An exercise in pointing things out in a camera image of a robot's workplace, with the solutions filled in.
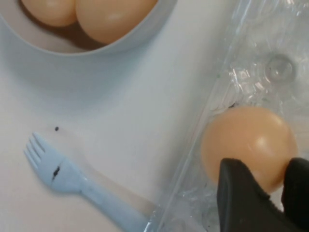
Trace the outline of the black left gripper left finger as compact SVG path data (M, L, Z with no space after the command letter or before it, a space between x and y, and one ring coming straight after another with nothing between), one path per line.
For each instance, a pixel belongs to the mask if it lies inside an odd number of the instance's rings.
M220 164L217 205L222 232L303 232L271 201L238 159Z

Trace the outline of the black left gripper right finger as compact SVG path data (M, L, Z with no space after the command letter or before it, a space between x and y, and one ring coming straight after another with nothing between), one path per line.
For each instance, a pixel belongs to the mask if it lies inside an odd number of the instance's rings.
M290 160L283 182L281 202L284 214L296 226L309 230L309 161L303 158Z

